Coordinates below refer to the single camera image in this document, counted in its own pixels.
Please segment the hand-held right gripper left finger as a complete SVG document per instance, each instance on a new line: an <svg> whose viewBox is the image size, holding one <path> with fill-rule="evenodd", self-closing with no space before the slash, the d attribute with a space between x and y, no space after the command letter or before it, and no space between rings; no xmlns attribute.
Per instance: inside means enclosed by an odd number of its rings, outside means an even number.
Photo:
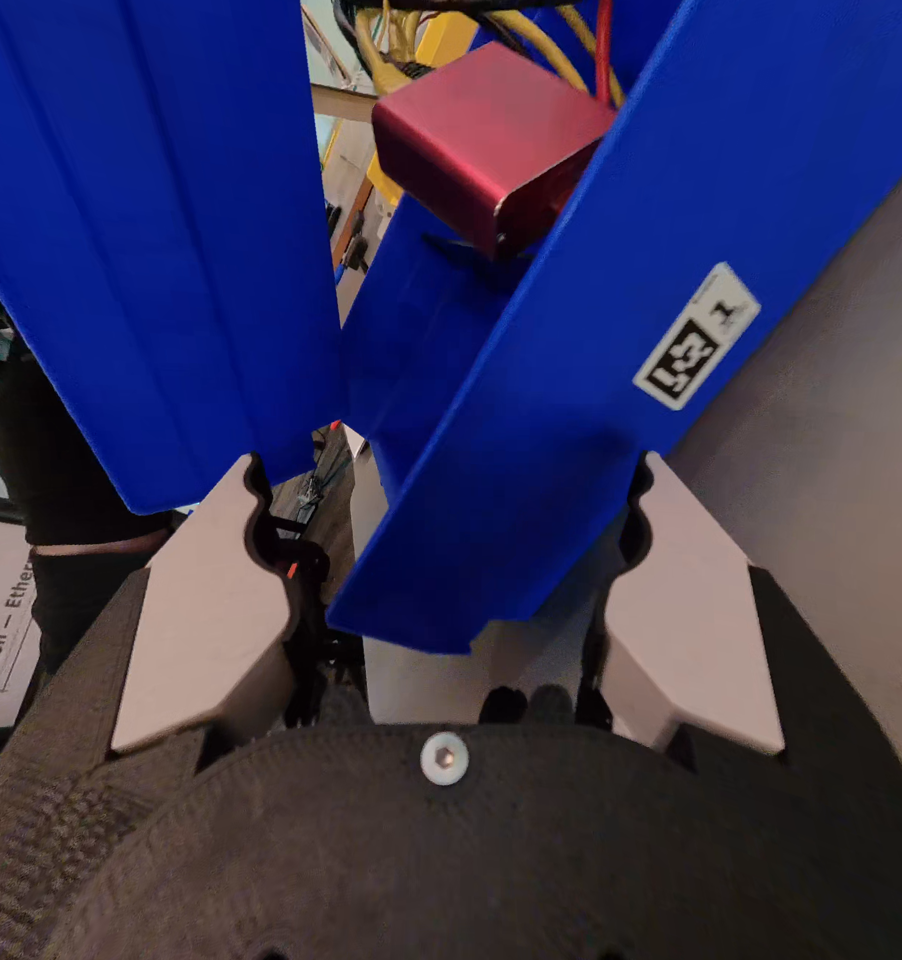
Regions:
<svg viewBox="0 0 902 960"><path fill-rule="evenodd" d="M260 457L242 455L147 564L114 753L205 725L241 746L283 713L301 602L266 557L270 495Z"/></svg>

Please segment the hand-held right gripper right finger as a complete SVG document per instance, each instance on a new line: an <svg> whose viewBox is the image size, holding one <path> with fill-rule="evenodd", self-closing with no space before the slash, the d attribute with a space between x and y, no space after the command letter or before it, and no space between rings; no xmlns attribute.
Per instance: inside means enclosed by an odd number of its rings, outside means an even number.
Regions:
<svg viewBox="0 0 902 960"><path fill-rule="evenodd" d="M656 452L637 465L602 614L614 734L663 752L682 725L759 753L785 738L745 552Z"/></svg>

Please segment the blue tagged fixture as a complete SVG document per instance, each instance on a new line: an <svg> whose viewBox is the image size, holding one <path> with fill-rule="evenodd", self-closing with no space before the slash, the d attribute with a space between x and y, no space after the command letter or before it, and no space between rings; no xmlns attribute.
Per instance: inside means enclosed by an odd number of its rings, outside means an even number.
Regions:
<svg viewBox="0 0 902 960"><path fill-rule="evenodd" d="M405 195L343 327L387 510L337 629L529 619L902 179L902 1L614 2L625 103L517 262Z"/></svg>

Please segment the blue plastic bin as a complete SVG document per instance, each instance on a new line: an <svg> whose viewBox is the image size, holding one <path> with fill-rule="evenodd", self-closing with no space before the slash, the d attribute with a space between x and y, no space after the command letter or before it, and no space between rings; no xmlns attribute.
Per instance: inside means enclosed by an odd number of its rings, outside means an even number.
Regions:
<svg viewBox="0 0 902 960"><path fill-rule="evenodd" d="M0 300L130 510L344 412L299 2L0 1Z"/></svg>

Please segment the red metal box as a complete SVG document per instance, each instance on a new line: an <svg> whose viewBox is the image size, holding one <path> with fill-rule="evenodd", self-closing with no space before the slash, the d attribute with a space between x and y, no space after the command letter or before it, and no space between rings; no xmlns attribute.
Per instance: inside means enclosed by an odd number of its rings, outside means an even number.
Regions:
<svg viewBox="0 0 902 960"><path fill-rule="evenodd" d="M497 42L382 97L384 174L492 261L543 239L617 113Z"/></svg>

